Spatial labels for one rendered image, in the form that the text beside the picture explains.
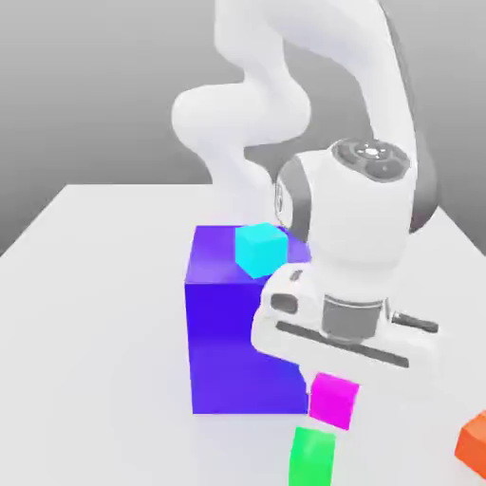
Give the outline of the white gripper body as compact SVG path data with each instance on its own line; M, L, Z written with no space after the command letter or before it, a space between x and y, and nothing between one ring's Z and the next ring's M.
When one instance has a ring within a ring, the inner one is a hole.
M361 385L428 385L441 365L437 333L379 320L362 344L331 341L319 332L261 313L252 322L253 347L270 356Z

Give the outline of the small magenta cube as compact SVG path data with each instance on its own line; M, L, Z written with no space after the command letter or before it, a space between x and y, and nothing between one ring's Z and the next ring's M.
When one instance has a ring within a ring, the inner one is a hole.
M310 388L308 414L313 419L347 431L359 389L357 383L318 373Z

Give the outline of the small green cube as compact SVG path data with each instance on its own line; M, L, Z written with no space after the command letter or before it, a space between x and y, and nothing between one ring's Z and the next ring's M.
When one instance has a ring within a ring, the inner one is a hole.
M289 486L331 486L336 436L297 427L290 451Z

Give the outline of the small cyan cube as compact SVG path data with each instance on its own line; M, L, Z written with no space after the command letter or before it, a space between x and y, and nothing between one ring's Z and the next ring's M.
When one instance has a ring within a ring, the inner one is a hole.
M234 232L234 259L251 278L273 274L288 261L289 239L270 223L242 226Z

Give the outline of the small orange cube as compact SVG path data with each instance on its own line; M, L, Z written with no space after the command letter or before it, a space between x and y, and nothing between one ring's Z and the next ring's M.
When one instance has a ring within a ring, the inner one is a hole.
M486 479L486 410L461 427L455 456Z

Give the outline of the large blue box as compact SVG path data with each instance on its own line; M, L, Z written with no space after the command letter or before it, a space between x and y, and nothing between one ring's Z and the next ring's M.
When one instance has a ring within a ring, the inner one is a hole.
M234 261L233 226L198 226L184 282L192 408L196 414L304 414L296 364L251 344L252 318L267 278Z

